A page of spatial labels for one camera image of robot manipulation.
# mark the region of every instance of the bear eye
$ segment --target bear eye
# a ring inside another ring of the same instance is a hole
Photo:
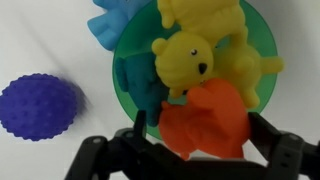
[[[191,53],[192,56],[195,56],[195,55],[198,54],[198,50],[192,49],[190,53]]]

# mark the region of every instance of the purple spiky ball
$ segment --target purple spiky ball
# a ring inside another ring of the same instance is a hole
[[[16,137],[39,141],[67,130],[77,113],[68,83],[47,74],[12,81],[0,96],[0,121]]]

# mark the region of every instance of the green plastic bowl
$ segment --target green plastic bowl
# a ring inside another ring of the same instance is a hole
[[[241,1],[241,6],[246,15],[246,24],[249,29],[249,44],[253,45],[261,54],[261,56],[276,56],[277,47],[267,23],[262,16],[247,2]],[[115,50],[113,61],[113,83],[119,98],[119,101],[128,114],[134,121],[138,108],[132,101],[129,93],[121,91],[118,80],[115,75],[114,65],[118,57],[126,58],[132,55],[151,52],[152,42],[159,37],[169,38],[173,33],[179,31],[178,25],[166,30],[161,24],[161,15],[157,9],[157,1],[153,0],[150,4],[144,7],[128,24],[124,30],[117,48]],[[222,40],[219,45],[228,43],[227,39]],[[259,107],[250,111],[260,113],[268,104],[276,85],[277,75],[264,75],[257,87],[257,92],[260,97]],[[175,104],[184,104],[185,97],[178,100],[169,99],[169,102]],[[157,127],[147,127],[147,133],[161,140],[161,136]]]

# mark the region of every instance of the white backdrop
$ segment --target white backdrop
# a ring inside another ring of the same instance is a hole
[[[286,61],[262,114],[277,128],[317,143],[320,2],[248,2],[268,22]],[[86,25],[101,13],[91,0],[0,0],[0,89],[21,75],[40,72],[70,79],[88,98],[87,112],[52,140],[23,141],[0,128],[1,180],[63,179],[84,138],[111,138],[116,130],[132,125],[114,92],[112,53],[97,43]],[[264,162],[250,144],[246,149],[249,160]]]

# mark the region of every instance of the yellow teddy bear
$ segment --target yellow teddy bear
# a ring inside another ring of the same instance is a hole
[[[255,108],[260,104],[256,87],[261,76],[281,72],[284,68],[282,58],[262,58],[255,48],[240,40],[216,49],[214,58],[213,77],[223,78],[233,84],[247,108]]]
[[[168,40],[156,39],[152,44],[156,54],[156,71],[170,88],[172,98],[184,90],[202,84],[213,71],[213,54],[209,43],[201,36],[179,31]]]
[[[202,36],[212,48],[229,35],[231,42],[244,40],[245,14],[239,0],[158,0],[158,9],[164,28],[177,22],[182,31]]]

